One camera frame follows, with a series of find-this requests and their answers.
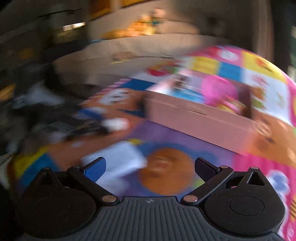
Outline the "blue white packet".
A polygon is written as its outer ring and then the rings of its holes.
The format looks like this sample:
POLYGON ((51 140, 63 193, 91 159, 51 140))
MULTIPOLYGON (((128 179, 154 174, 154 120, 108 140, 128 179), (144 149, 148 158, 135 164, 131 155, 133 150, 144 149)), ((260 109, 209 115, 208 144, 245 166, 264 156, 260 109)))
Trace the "blue white packet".
POLYGON ((204 96, 199 92, 193 90, 173 90, 171 92, 171 96, 176 98, 181 98, 185 100, 189 100, 196 103, 204 103, 204 96))

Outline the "colourful patchwork play mat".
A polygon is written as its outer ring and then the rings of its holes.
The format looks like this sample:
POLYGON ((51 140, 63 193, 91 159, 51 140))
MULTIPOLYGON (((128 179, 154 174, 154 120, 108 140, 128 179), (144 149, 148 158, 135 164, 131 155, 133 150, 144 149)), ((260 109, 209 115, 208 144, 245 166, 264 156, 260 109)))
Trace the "colourful patchwork play mat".
POLYGON ((261 56, 208 47, 14 110, 48 141, 7 167, 21 240, 295 240, 295 83, 261 56))

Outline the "pink cardboard box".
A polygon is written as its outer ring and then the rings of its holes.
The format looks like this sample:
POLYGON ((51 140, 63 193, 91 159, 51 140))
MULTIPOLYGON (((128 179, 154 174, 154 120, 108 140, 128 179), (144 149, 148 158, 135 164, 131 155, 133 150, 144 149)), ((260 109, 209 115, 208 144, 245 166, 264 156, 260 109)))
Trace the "pink cardboard box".
POLYGON ((248 85, 225 78, 236 87, 238 99, 227 97, 216 106, 171 96, 173 90, 193 90, 202 94, 201 82, 208 75, 211 74, 182 69, 147 88, 146 117, 154 123, 243 155, 255 124, 248 85))

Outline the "beige sofa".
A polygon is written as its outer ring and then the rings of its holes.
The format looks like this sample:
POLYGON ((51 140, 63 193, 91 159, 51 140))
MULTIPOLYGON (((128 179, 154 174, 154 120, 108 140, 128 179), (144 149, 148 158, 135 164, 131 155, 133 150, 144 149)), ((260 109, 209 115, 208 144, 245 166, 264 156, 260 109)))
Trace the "beige sofa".
POLYGON ((107 40, 55 60, 54 69, 62 83, 106 86, 163 59, 215 42, 215 38, 200 34, 197 26, 181 21, 163 20, 156 28, 148 28, 144 35, 139 28, 108 33, 107 40))

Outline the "yellow plush doll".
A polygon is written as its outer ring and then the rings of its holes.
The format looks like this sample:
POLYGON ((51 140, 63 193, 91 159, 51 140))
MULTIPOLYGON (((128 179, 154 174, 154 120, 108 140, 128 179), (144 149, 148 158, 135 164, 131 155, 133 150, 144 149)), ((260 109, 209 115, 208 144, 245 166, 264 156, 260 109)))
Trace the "yellow plush doll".
POLYGON ((102 35, 103 40, 128 38, 136 36, 150 36, 157 33, 157 28, 163 23, 166 11, 154 8, 148 14, 142 14, 136 21, 131 23, 128 28, 123 30, 112 30, 102 35))

